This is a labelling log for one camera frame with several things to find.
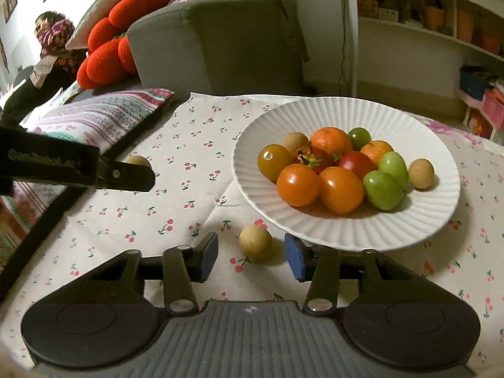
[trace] plate rim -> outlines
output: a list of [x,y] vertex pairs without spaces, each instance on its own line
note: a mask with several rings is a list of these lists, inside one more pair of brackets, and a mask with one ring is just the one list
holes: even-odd
[[361,99],[361,98],[349,98],[349,97],[313,97],[313,98],[304,98],[304,99],[298,99],[298,100],[293,100],[291,102],[287,102],[287,103],[284,103],[284,104],[280,104],[276,107],[274,107],[273,109],[270,109],[268,112],[265,112],[265,113],[262,113],[260,115],[258,115],[257,117],[255,117],[253,120],[250,121],[250,123],[245,127],[245,129],[241,132],[240,136],[238,137],[234,147],[233,147],[233,153],[231,155],[231,161],[232,161],[232,172],[233,172],[233,180],[236,182],[236,184],[238,185],[238,189],[240,190],[240,193],[241,195],[247,200],[247,202],[255,209],[256,212],[258,212],[259,214],[263,215],[267,220],[269,220],[272,224],[276,225],[278,228],[280,228],[282,231],[285,231],[286,233],[289,233],[289,234],[292,234],[293,236],[295,237],[298,237],[302,240],[305,240],[305,241],[308,241],[308,242],[311,242],[311,243],[315,243],[315,244],[320,244],[320,245],[324,245],[324,246],[328,246],[328,247],[332,247],[334,249],[338,249],[338,250],[342,250],[342,251],[355,251],[355,252],[360,252],[362,251],[362,249],[360,248],[357,248],[354,244],[352,246],[341,246],[337,243],[334,243],[332,245],[329,245],[326,241],[322,240],[322,239],[318,239],[318,238],[314,238],[314,237],[310,237],[304,233],[299,233],[297,231],[294,231],[292,229],[290,229],[288,226],[286,225],[282,225],[281,223],[279,223],[276,219],[272,218],[269,214],[265,213],[262,209],[260,209],[248,196],[248,194],[244,191],[243,187],[241,186],[240,184],[240,181],[238,180],[238,177],[236,175],[236,169],[235,169],[235,152],[236,152],[236,148],[238,147],[238,144],[239,144],[239,141],[240,141],[240,137],[243,135],[243,133],[250,128],[250,126],[253,124],[253,122],[255,122],[257,119],[259,118],[262,118],[264,117],[266,114],[268,114],[269,112],[272,112],[276,109],[279,109],[281,107],[284,107],[284,106],[288,106],[288,105],[293,105],[293,104],[305,104],[305,103],[312,103],[313,105],[313,101],[317,101],[317,100],[356,100],[356,101],[360,101],[360,102],[368,102],[368,103],[372,103],[372,104],[375,104],[375,105],[379,105],[380,107],[384,107],[384,108],[388,108],[388,109],[391,109],[393,112],[399,112],[399,113],[402,113],[402,114],[405,114],[408,118],[411,118],[416,124],[419,124],[419,126],[421,126],[423,129],[426,129],[431,135],[433,135],[439,142],[440,144],[446,149],[446,151],[448,152],[448,154],[450,155],[450,162],[453,163],[453,166],[452,168],[454,168],[454,170],[457,172],[457,201],[454,203],[454,205],[452,206],[452,209],[450,211],[450,214],[448,215],[448,218],[446,220],[444,220],[443,224],[441,226],[439,226],[438,229],[436,229],[435,231],[428,231],[425,235],[425,237],[422,239],[422,240],[416,240],[416,241],[412,241],[412,242],[408,242],[406,244],[403,244],[399,247],[393,247],[393,246],[387,246],[386,248],[384,249],[380,249],[380,251],[392,251],[392,250],[395,250],[395,249],[404,249],[406,247],[410,247],[410,246],[413,246],[415,244],[418,244],[426,239],[428,239],[429,237],[432,237],[434,234],[436,234],[437,232],[441,231],[443,229],[443,227],[446,226],[446,224],[448,223],[448,221],[453,217],[453,214],[455,213],[458,205],[459,205],[459,202],[460,202],[460,196],[461,196],[461,185],[460,185],[460,173],[459,173],[459,170],[458,170],[458,167],[457,167],[457,162],[455,161],[455,159],[453,158],[453,155],[452,153],[450,152],[450,150],[448,149],[448,147],[443,143],[443,141],[441,141],[441,139],[438,137],[438,135],[436,135],[431,129],[429,129],[427,126],[425,126],[422,122],[420,122],[418,119],[412,117],[411,115],[409,115],[408,113],[404,112],[404,111],[401,111],[399,109],[396,109],[396,108],[393,108],[393,107],[390,107],[388,105],[385,105],[385,104],[381,104],[379,102],[374,102],[372,100],[365,100],[365,99]]

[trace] plate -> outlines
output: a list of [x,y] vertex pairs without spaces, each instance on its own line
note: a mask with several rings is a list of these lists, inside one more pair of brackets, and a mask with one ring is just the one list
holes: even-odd
[[[436,185],[428,192],[410,191],[394,212],[379,212],[366,203],[345,217],[331,215],[318,205],[292,208],[259,172],[257,155],[266,145],[281,144],[289,132],[299,131],[310,137],[325,126],[346,132],[362,126],[374,140],[387,141],[407,166],[418,158],[429,159],[437,175]],[[387,251],[423,241],[448,222],[460,197],[457,165],[429,128],[404,112],[355,98],[297,100],[262,114],[238,137],[233,176],[247,201],[282,230],[346,251]]]

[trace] screw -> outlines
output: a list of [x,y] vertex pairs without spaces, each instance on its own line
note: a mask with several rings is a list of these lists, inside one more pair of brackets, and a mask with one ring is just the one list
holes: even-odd
[[313,312],[326,312],[329,311],[333,304],[325,298],[314,298],[308,302],[308,308]]
[[170,303],[170,310],[173,312],[190,312],[195,307],[194,303],[190,300],[175,300]]

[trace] black cable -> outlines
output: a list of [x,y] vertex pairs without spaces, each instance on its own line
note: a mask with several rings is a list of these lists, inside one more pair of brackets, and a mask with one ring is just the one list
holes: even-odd
[[345,44],[346,44],[346,22],[345,22],[345,16],[346,16],[346,0],[343,0],[343,7],[342,7],[342,15],[343,15],[343,46],[341,48],[341,54],[342,54],[342,59],[341,59],[341,64],[340,64],[340,79],[338,80],[338,95],[341,96],[341,80],[343,79],[343,65],[345,63]]

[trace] black circular cover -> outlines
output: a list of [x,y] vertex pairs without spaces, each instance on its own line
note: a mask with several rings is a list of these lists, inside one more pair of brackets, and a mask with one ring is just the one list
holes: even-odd
[[350,340],[377,361],[400,369],[440,369],[465,361],[480,331],[467,304],[402,300],[370,302],[363,295],[350,303],[343,318]]
[[157,332],[155,308],[137,303],[37,303],[21,331],[38,362],[89,369],[115,364],[138,353]]

